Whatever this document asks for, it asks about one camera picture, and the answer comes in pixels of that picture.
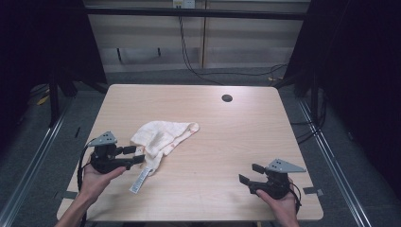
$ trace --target metal bracket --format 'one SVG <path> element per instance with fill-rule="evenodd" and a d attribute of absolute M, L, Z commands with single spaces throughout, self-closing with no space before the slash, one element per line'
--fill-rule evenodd
<path fill-rule="evenodd" d="M 306 172 L 306 169 L 281 159 L 275 159 L 268 166 L 266 166 L 266 169 L 279 173 Z"/>
<path fill-rule="evenodd" d="M 88 144 L 88 147 L 97 147 L 102 145 L 111 145 L 117 143 L 111 131 L 106 131 Z"/>

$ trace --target wrist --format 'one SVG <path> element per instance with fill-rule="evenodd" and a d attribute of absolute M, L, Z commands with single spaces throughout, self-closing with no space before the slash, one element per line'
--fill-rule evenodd
<path fill-rule="evenodd" d="M 93 199 L 86 193 L 79 193 L 77 197 L 74 199 L 74 202 L 77 206 L 87 210 L 92 204 L 94 204 L 96 199 Z"/>
<path fill-rule="evenodd" d="M 287 223 L 283 224 L 282 227 L 299 227 L 300 224 L 298 223 L 298 220 L 292 220 L 292 221 L 288 221 Z"/>

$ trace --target hand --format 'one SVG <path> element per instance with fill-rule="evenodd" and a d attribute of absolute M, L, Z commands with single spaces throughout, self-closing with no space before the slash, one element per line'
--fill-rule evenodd
<path fill-rule="evenodd" d="M 84 168 L 82 188 L 80 195 L 84 196 L 91 204 L 97 201 L 97 198 L 109 185 L 110 181 L 125 172 L 125 167 L 119 167 L 107 174 L 97 172 L 92 165 L 87 165 Z"/>
<path fill-rule="evenodd" d="M 288 178 L 291 182 L 290 188 L 294 190 L 292 185 L 292 180 Z M 298 219 L 295 210 L 295 197 L 292 193 L 287 193 L 282 199 L 275 200 L 268 193 L 263 190 L 256 190 L 256 194 L 265 201 L 273 211 L 274 216 L 277 221 L 283 227 L 298 227 Z"/>
<path fill-rule="evenodd" d="M 123 174 L 125 170 L 125 167 L 119 167 L 110 173 L 101 174 L 92 165 L 87 165 L 84 168 L 82 188 L 78 196 L 62 215 L 56 226 L 78 226 L 86 210 L 97 201 L 97 198 L 109 185 L 110 181 Z"/>

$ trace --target white towel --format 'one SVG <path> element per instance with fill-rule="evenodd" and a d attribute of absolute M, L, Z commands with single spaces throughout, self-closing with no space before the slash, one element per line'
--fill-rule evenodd
<path fill-rule="evenodd" d="M 159 167 L 164 155 L 168 155 L 199 128 L 198 123 L 148 122 L 131 139 L 137 146 L 135 155 L 145 153 L 147 166 L 152 169 L 149 173 L 150 176 Z"/>

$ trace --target black curtain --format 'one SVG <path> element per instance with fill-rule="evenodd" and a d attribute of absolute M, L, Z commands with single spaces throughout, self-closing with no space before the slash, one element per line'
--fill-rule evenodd
<path fill-rule="evenodd" d="M 323 1 L 312 3 L 313 13 L 326 12 Z M 350 0 L 330 25 L 306 22 L 286 76 L 301 96 L 316 72 L 330 104 L 401 199 L 400 7 L 395 0 Z M 313 27 L 329 35 L 318 41 Z"/>
<path fill-rule="evenodd" d="M 15 129 L 26 110 L 30 89 L 48 83 L 52 71 L 56 72 L 60 86 L 72 80 L 107 82 L 88 16 L 60 10 L 69 7 L 83 8 L 83 3 L 80 0 L 0 3 L 2 134 Z"/>

